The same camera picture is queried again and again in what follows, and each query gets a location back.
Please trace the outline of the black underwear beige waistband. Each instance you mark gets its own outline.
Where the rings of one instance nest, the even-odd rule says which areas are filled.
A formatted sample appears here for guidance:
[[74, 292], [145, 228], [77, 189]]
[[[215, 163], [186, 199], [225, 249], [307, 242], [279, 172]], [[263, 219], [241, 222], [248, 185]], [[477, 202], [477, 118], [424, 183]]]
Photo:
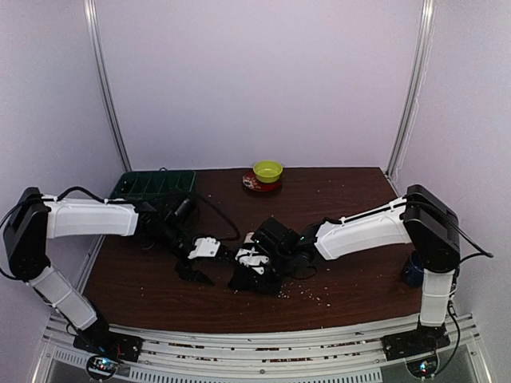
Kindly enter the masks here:
[[254, 268], [241, 264], [235, 266], [228, 282], [230, 290], [250, 291], [257, 294], [275, 296], [281, 291], [282, 279], [273, 270], [263, 268], [259, 274]]

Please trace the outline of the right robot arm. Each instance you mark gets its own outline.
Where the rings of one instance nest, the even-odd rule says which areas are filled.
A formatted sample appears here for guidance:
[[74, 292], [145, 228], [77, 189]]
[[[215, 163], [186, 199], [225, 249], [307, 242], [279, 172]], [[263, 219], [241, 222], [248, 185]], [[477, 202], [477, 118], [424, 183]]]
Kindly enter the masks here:
[[458, 229], [456, 213], [420, 184], [381, 207], [325, 218], [301, 232], [269, 218], [236, 252], [228, 287], [275, 295], [285, 278], [314, 267], [317, 260], [335, 261], [360, 251], [410, 244], [424, 276], [418, 327], [410, 333], [409, 343], [423, 353], [439, 340], [445, 323], [450, 288], [461, 261]]

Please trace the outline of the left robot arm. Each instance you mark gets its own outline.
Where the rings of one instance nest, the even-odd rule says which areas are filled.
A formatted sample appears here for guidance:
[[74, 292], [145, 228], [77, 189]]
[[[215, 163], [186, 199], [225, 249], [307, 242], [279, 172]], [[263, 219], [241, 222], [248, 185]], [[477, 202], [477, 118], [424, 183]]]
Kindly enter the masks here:
[[176, 272], [186, 281], [211, 284], [194, 268], [198, 260], [224, 259], [228, 249], [211, 235], [191, 236], [184, 222], [193, 209], [188, 193], [177, 204], [164, 197], [104, 199], [82, 188], [84, 199], [72, 198], [72, 188], [60, 195], [43, 195], [27, 188], [2, 220], [9, 272], [7, 278], [24, 282], [59, 313], [98, 354], [115, 346], [108, 322], [52, 263], [47, 243], [61, 238], [142, 235], [176, 257]]

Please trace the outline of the red floral plate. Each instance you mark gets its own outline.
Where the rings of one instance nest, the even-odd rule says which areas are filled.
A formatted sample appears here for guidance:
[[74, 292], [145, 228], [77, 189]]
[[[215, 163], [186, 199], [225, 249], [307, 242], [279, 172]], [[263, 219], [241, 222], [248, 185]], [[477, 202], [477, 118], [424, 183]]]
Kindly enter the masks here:
[[274, 183], [263, 183], [256, 178], [256, 174], [252, 170], [246, 171], [242, 176], [242, 185], [252, 192], [273, 192], [281, 188], [281, 180], [277, 180]]

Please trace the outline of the green plastic divider tray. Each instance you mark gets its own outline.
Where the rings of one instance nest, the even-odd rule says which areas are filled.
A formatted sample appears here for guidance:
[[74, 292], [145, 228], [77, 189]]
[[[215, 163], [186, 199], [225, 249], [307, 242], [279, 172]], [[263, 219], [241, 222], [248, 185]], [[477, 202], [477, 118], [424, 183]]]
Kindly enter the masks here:
[[133, 171], [124, 173], [110, 199], [153, 199], [163, 195], [181, 195], [195, 190], [196, 172], [192, 170]]

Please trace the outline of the lime green plastic bowl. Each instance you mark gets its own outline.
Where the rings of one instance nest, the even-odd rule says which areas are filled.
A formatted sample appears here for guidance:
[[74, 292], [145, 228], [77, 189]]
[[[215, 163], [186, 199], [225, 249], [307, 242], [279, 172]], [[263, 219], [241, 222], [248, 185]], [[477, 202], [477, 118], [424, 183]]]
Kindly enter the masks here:
[[258, 181], [271, 184], [281, 177], [283, 165], [274, 160], [262, 160], [253, 165], [252, 171]]

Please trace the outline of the left controller board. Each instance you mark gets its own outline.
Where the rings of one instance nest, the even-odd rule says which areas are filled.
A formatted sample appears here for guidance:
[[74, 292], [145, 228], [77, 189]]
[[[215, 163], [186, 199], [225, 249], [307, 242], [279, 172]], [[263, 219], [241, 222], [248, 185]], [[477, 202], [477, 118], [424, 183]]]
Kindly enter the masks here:
[[91, 356], [86, 364], [85, 370], [91, 378], [96, 380], [110, 379], [119, 368], [119, 363], [101, 355]]

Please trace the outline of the controller board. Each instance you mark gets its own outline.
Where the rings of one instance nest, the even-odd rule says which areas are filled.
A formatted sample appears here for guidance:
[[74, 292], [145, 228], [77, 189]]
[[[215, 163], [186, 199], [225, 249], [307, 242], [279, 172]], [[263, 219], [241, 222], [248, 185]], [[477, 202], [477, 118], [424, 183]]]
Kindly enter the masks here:
[[85, 370], [91, 378], [96, 380], [110, 379], [119, 368], [119, 363], [101, 355], [91, 356], [86, 364]]
[[437, 356], [421, 357], [406, 363], [408, 372], [416, 378], [428, 378], [434, 375], [439, 367], [439, 360]]

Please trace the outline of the dark blue mug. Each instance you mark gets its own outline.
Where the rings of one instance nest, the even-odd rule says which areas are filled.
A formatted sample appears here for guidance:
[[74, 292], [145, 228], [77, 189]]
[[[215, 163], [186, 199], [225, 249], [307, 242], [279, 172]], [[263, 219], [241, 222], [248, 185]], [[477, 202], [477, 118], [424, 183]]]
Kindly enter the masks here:
[[420, 287], [422, 285], [424, 269], [421, 256], [417, 251], [413, 251], [406, 260], [400, 278], [409, 287]]

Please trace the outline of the right controller board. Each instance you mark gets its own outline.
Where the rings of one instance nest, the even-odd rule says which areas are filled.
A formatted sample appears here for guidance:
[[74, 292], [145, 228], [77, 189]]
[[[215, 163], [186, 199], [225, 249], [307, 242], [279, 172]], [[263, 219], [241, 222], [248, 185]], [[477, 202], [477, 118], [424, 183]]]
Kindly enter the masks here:
[[416, 378], [428, 378], [434, 375], [439, 367], [439, 360], [437, 356], [421, 357], [406, 363], [408, 372]]

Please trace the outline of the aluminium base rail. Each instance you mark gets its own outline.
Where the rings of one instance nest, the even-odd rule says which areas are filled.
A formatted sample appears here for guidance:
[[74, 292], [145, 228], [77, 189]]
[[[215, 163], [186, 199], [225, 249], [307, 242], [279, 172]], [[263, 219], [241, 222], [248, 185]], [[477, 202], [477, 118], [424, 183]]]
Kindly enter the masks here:
[[[422, 381], [412, 357], [388, 360], [382, 337], [412, 330], [417, 315], [321, 330], [200, 334], [112, 325], [142, 338], [136, 362], [106, 382], [497, 382], [471, 314], [457, 318], [458, 350], [438, 377]], [[89, 356], [73, 348], [65, 321], [50, 316], [28, 382], [93, 382]], [[428, 357], [422, 354], [414, 359]]]

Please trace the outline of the aluminium frame post left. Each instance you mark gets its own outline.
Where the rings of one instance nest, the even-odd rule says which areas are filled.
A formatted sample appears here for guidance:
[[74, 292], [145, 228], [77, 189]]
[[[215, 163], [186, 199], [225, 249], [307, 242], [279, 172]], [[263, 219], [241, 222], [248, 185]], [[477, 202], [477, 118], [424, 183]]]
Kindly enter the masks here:
[[113, 94], [109, 83], [108, 71], [105, 63], [105, 55], [103, 52], [101, 31], [99, 21], [97, 18], [97, 5], [94, 0], [84, 1], [85, 21], [89, 32], [89, 39], [91, 42], [97, 77], [101, 90], [101, 99], [105, 107], [105, 113], [109, 124], [110, 131], [113, 136], [114, 146], [117, 150], [117, 155], [120, 158], [123, 169], [126, 172], [132, 170], [129, 160], [125, 141], [123, 139], [121, 128], [119, 125], [117, 111], [115, 109]]

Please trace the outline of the aluminium frame post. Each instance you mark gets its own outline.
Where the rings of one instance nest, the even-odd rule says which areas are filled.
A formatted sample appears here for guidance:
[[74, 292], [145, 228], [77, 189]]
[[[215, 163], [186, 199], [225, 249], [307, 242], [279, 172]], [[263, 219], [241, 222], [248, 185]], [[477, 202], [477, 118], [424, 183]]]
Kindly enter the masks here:
[[414, 127], [414, 120], [418, 111], [418, 96], [426, 75], [426, 67], [430, 54], [430, 43], [434, 29], [436, 5], [437, 2], [434, 0], [426, 0], [422, 2], [421, 19], [418, 28], [418, 37], [410, 80], [406, 91], [397, 135], [386, 168], [386, 176], [392, 183], [395, 183], [398, 179], [398, 172], [404, 161], [412, 129]]
[[101, 90], [101, 99], [105, 107], [105, 113], [109, 124], [110, 131], [113, 136], [114, 146], [117, 150], [117, 155], [120, 158], [123, 169], [126, 172], [132, 170], [129, 160], [125, 141], [123, 139], [121, 128], [119, 125], [117, 111], [115, 109], [113, 94], [109, 83], [108, 71], [105, 63], [105, 55], [103, 52], [101, 31], [99, 21], [97, 18], [97, 5], [94, 0], [84, 1], [85, 21], [89, 32], [89, 39], [91, 42], [97, 77]]

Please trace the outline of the aluminium frame post right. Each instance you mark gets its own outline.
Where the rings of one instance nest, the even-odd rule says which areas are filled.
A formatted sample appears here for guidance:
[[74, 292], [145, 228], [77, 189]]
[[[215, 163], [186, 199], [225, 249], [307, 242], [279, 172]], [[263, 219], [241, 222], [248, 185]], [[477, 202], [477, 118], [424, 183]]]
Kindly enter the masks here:
[[406, 91], [397, 135], [386, 168], [386, 176], [392, 183], [395, 183], [398, 179], [398, 172], [404, 161], [412, 129], [414, 127], [414, 120], [418, 111], [418, 96], [426, 75], [426, 67], [430, 54], [430, 43], [434, 29], [436, 5], [437, 2], [434, 0], [426, 0], [422, 2], [421, 19], [418, 28], [418, 37], [410, 80]]

